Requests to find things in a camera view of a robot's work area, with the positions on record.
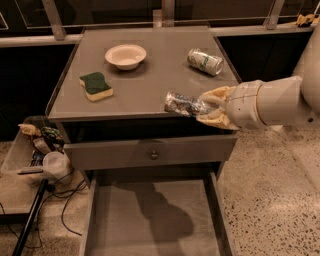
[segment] drawer front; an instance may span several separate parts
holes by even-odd
[[[66,144],[76,170],[98,170],[229,159],[236,135]]]

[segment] tabletop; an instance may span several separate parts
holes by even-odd
[[[107,63],[105,53],[120,44],[136,44],[147,52],[131,71]],[[218,76],[207,75],[187,63],[193,48],[223,57],[207,27],[86,30],[68,68],[48,118],[52,121],[105,120],[177,115],[164,111],[168,91],[198,97],[220,86],[234,86],[237,78],[225,62]],[[113,88],[111,97],[87,99],[79,77],[101,72]]]

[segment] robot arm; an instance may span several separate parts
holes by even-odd
[[[302,79],[293,76],[271,82],[256,80],[236,87],[218,88],[202,94],[200,99],[219,104],[219,110],[209,115],[199,115],[197,120],[233,130],[320,123],[317,122],[318,114],[305,100],[301,87]]]
[[[294,76],[208,91],[200,99],[216,103],[217,111],[197,120],[224,129],[259,129],[273,125],[320,125],[320,25],[313,32]]]

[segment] drawer handle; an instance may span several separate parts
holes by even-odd
[[[152,160],[157,160],[159,158],[159,155],[158,155],[157,151],[153,150],[151,152],[150,157],[151,157]]]

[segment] white cylinder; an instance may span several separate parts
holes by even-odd
[[[260,119],[267,125],[302,126],[311,109],[301,95],[299,76],[264,83],[257,96]]]
[[[70,172],[70,161],[65,154],[57,151],[48,153],[43,158],[43,170],[56,179],[61,179]]]

